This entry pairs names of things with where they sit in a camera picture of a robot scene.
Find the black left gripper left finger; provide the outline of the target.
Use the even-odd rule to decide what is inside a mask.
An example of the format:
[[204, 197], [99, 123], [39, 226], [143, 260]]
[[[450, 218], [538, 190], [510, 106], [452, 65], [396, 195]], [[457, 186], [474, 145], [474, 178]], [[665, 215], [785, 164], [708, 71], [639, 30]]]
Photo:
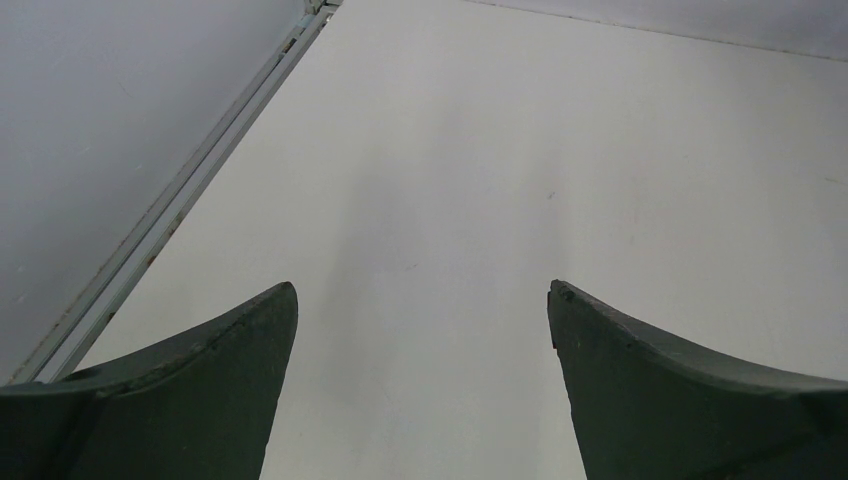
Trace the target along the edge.
[[298, 324], [294, 286], [60, 380], [1, 391], [5, 479], [257, 479]]

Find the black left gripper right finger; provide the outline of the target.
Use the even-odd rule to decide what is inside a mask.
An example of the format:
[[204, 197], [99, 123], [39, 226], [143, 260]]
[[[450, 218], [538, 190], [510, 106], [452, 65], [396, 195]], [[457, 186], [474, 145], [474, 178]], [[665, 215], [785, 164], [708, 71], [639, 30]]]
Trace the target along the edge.
[[843, 479], [847, 385], [735, 358], [551, 283], [547, 314], [590, 479]]

